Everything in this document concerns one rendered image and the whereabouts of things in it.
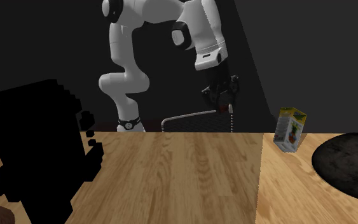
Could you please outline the white and yellow juice carton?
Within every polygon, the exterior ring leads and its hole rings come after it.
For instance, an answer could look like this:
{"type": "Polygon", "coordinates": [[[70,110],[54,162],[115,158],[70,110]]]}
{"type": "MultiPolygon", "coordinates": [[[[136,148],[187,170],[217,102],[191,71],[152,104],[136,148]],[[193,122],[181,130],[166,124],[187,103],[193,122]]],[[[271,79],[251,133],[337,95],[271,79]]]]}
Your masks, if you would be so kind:
{"type": "Polygon", "coordinates": [[[296,152],[307,115],[293,107],[280,109],[273,142],[283,152],[296,152]]]}

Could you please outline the dark grey round disc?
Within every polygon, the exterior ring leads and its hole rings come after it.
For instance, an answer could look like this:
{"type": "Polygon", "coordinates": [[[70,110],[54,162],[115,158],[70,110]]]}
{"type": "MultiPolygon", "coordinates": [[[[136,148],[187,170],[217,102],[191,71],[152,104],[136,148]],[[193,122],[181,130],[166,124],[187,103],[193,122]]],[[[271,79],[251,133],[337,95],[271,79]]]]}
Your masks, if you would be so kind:
{"type": "Polygon", "coordinates": [[[358,133],[333,137],[316,148],[312,167],[335,189],[358,199],[358,133]]]}

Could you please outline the black chair with metal frame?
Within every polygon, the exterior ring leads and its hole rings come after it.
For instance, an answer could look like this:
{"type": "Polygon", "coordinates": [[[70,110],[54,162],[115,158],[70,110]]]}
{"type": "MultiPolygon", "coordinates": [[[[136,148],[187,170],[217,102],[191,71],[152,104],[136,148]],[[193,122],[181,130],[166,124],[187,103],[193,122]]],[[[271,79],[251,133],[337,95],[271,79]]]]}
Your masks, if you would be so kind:
{"type": "Polygon", "coordinates": [[[165,118],[162,132],[233,132],[234,114],[231,104],[218,110],[201,111],[165,118]]]}

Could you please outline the black blocky mug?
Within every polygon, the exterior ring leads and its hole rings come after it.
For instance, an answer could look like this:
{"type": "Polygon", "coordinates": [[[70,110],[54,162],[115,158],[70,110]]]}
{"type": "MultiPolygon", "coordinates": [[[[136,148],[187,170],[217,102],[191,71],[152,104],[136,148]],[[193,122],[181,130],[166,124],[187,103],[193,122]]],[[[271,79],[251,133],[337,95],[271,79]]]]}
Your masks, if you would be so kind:
{"type": "Polygon", "coordinates": [[[101,169],[94,116],[54,79],[0,91],[0,196],[31,224],[65,224],[72,198],[101,169]]]}

